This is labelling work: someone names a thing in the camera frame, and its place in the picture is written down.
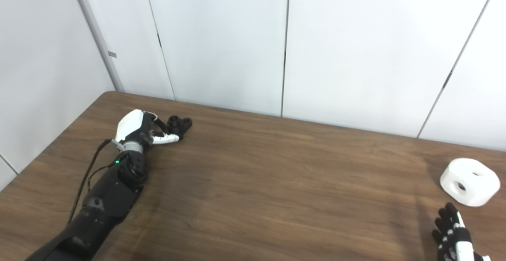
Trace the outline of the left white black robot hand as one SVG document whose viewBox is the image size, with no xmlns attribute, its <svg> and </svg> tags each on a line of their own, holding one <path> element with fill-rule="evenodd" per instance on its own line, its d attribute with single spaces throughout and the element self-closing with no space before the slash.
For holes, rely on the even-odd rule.
<svg viewBox="0 0 506 261">
<path fill-rule="evenodd" d="M 183 134 L 170 130 L 155 113 L 135 109 L 119 121 L 113 141 L 123 146 L 128 142 L 137 142 L 148 148 L 154 144 L 171 144 L 183 139 Z"/>
</svg>

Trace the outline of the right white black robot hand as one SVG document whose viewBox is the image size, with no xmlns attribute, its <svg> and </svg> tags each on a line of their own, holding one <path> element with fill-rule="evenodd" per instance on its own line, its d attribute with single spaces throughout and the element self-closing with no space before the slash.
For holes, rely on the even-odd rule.
<svg viewBox="0 0 506 261">
<path fill-rule="evenodd" d="M 470 231 L 466 228 L 461 213 L 448 202 L 438 210 L 436 229 L 432 238 L 437 244 L 438 261 L 490 261 L 488 255 L 475 252 Z"/>
</svg>

